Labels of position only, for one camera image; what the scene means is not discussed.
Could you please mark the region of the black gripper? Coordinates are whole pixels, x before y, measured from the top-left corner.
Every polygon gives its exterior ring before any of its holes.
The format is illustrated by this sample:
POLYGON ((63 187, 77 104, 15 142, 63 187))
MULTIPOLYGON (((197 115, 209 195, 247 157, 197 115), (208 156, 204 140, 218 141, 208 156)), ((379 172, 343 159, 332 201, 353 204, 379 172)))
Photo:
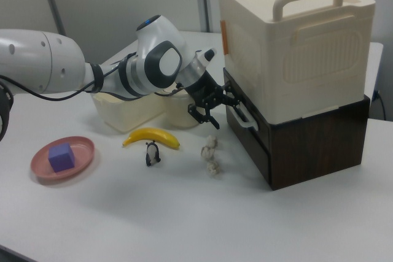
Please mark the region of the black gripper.
POLYGON ((208 71, 194 79, 179 75, 179 84, 191 97, 188 113, 199 124, 211 123, 215 129, 220 129, 218 121, 211 115, 211 110, 219 104, 230 106, 235 112, 241 111, 241 97, 231 83, 220 86, 208 71))

